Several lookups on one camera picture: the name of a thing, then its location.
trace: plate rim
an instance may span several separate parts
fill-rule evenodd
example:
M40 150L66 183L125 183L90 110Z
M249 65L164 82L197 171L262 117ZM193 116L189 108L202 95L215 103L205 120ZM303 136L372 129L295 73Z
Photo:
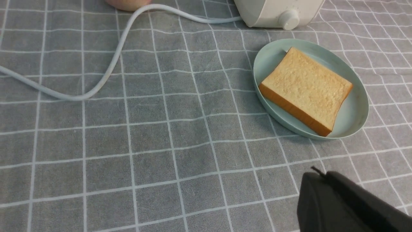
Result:
M354 74L354 75L357 77L357 79L360 81L362 91L365 92L366 98L368 98L368 101L366 101L366 102L367 102L366 117L365 117L365 119L361 122L360 127L359 127L356 131L354 131L353 133L351 133L351 134L349 134L349 135L341 136L341 137L324 137L324 136L320 136L320 135L318 135L318 134L312 134L312 133L309 133L309 132L306 132L306 131L303 131L303 130L297 128L297 127L294 126L293 124L287 123L281 116L279 116L279 115L272 109L272 107L267 103L267 101L269 101L269 100L268 100L267 98L265 98L265 97L262 95L262 93L260 92L260 90L259 90L258 83L257 83L257 81L256 81L256 75L255 75L255 65L256 65L256 61L258 60L259 55L261 55L261 54L263 53L263 50L264 50L266 47L268 47L268 46L270 46L270 45L272 45L272 44L274 44L274 43L278 43L278 42L280 42L280 41L300 41L300 42L307 43L307 44L310 44L310 45L312 45L312 46L315 46L315 47L317 47L317 48L320 48L321 50L323 49L324 51L326 51L327 53L329 53L329 55L332 55L332 56L338 58L340 61L342 61L345 65L347 65L347 66L350 68L350 70L353 72L353 74ZM301 136L303 136L303 137L307 137L307 138L311 138L311 139L316 139L316 140L337 140L337 139L347 138L347 137L350 137L350 136L356 134L356 133L359 132L360 130L362 130L363 127L364 127L364 125L365 125L365 123L366 123L366 121L367 121L367 119L368 119L368 117L369 117L369 107L370 107L369 97L368 97L368 95L367 95L365 86L364 86L363 83L362 83L362 80L361 80L361 79L359 78L359 76L355 73L355 71L354 71L345 61L343 61L339 56L337 56L335 53L331 52L329 49L326 49L326 48L324 48L324 47L322 47L322 46L320 46L320 45L318 45L318 44L315 44L315 43L312 43L312 42L309 42L309 41L306 41L306 40L295 39L295 38L285 38L285 39L279 39L279 40L272 41L272 42L266 44L265 46L263 46L263 47L259 50L259 52L256 54L255 60L253 61L253 85L255 86L255 90L256 90L257 96L258 96L260 102L262 103L263 107L265 108L266 112L267 112L270 116L272 116L272 117L273 117L278 123L280 123L282 126L286 127L287 129L291 130L292 132L294 132L294 133L296 133L296 134L298 134L298 135L301 135Z

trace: electrical cord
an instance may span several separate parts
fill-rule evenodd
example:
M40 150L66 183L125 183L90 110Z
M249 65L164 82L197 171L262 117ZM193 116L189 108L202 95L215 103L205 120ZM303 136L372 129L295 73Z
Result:
M239 21L241 20L241 17L233 17L233 18L228 18L228 19L204 19L204 18L199 18L196 16L193 16L191 14L188 14L186 12L183 12L181 10L178 10L176 8L170 7L170 6L166 6L166 5L161 5L161 4L149 4L146 6L143 6L141 8L139 8L138 10L136 10L132 16L130 17L129 21L127 22L126 28L124 29L122 36L120 37L119 40L119 44L117 45L115 54L113 55L112 61L109 64L109 67L107 68L105 74L103 75L103 77L101 78L101 80L99 81L99 83L97 83L97 85L95 87L93 87L89 92L82 94L82 95L77 95L77 96L72 96L72 95L67 95L67 94L63 94L57 91L54 91L52 89L49 89L43 85L40 85L10 69L7 69L3 66L0 66L0 72L7 74L13 78L16 78L17 80L20 80L22 82L24 82L25 84L45 93L48 94L50 96L53 96L55 98L61 99L61 100L67 100L67 101L82 101L85 99L88 99L90 97L92 97L93 95L95 95L102 87L103 85L106 83L106 81L108 80L108 78L110 77L110 75L113 72L113 69L116 66L117 60L120 57L120 52L122 51L124 42L126 41L126 37L127 34L129 33L129 30L133 24L133 22L135 21L135 19L137 18L137 16L139 16L140 14L142 14L143 12L147 11L147 10L151 10L151 9L160 9L160 10L164 10L164 11L168 11L168 12L172 12L174 14L180 15L184 18L190 19L192 21L195 22L199 22L199 23L203 23L203 24L224 24L224 23L230 23L230 22L234 22L234 21Z

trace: plate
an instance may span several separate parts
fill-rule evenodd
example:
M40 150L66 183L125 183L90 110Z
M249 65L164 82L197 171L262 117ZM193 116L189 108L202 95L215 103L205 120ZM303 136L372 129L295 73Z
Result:
M299 49L353 84L351 92L339 109L332 132L326 137L319 136L301 121L263 97L258 88L259 84L278 66L290 47ZM298 39L271 42L258 52L253 64L253 75L257 95L267 112L281 125L299 135L316 140L341 139L358 132L368 118L368 96L359 77L337 55L317 44Z

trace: knob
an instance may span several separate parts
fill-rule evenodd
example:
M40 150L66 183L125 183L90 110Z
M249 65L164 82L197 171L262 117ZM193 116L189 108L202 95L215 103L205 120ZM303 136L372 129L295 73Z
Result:
M284 30L292 30L299 25L299 15L294 9L283 12L279 17L279 24Z

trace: bread crust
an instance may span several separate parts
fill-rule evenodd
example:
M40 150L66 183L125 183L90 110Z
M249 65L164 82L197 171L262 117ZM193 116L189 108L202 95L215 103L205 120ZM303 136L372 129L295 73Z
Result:
M340 104L338 105L339 107L336 109L335 119L333 120L333 126L335 126L337 113L339 112L340 107L342 106L343 102L344 102L345 99L349 96L349 93L350 93L350 92L352 91L352 89L353 89L353 84L350 83L350 85L346 85L345 87L346 87L346 93L345 93L345 95L343 95L343 97L342 97L342 99L341 99L341 101L340 101Z
M290 113L293 117L297 118L299 121L301 121L307 127L312 129L318 135L326 137L328 134L332 132L327 127L325 127L323 124L313 119L306 112L299 109L298 107L296 107L295 105L290 103L288 100L281 97L280 95L278 95L277 93L275 93L274 91L266 87L265 85L260 84L259 90L265 98L269 99L271 102L278 105L284 111Z

